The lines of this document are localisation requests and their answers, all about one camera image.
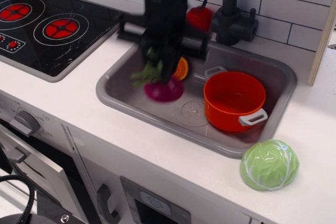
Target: sink drain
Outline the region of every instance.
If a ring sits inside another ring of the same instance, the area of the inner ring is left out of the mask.
[[[176,108],[175,116],[187,126],[200,127],[209,123],[204,113],[204,102],[201,101],[190,101],[182,108]]]

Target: wooden panel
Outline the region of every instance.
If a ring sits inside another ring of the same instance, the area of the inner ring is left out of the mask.
[[[319,47],[315,54],[314,63],[312,65],[310,76],[308,78],[307,84],[313,86],[315,82],[316,75],[318,73],[322,58],[327,50],[328,43],[331,38],[332,31],[334,30],[336,23],[336,0],[332,0],[329,14],[327,17],[326,25],[324,26],[322,37],[319,43]]]

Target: orange slice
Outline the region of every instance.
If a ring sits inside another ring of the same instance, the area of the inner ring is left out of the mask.
[[[182,81],[188,75],[188,71],[189,71],[188,61],[186,60],[186,58],[182,56],[179,60],[179,63],[177,64],[176,71],[173,73],[172,76]]]

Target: oven door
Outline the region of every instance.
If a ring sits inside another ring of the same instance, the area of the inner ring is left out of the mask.
[[[0,124],[0,163],[13,167],[13,173],[22,175],[52,200],[69,212],[88,222],[62,167],[54,163],[16,134]]]

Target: stove control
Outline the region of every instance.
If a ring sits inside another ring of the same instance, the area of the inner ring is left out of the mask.
[[[0,34],[0,49],[5,50],[10,53],[15,53],[20,50],[26,43],[8,36],[6,34]]]
[[[34,116],[23,110],[19,111],[9,124],[26,137],[33,135],[40,129],[40,124]]]
[[[9,48],[16,48],[18,46],[18,43],[16,41],[12,41],[8,44]]]

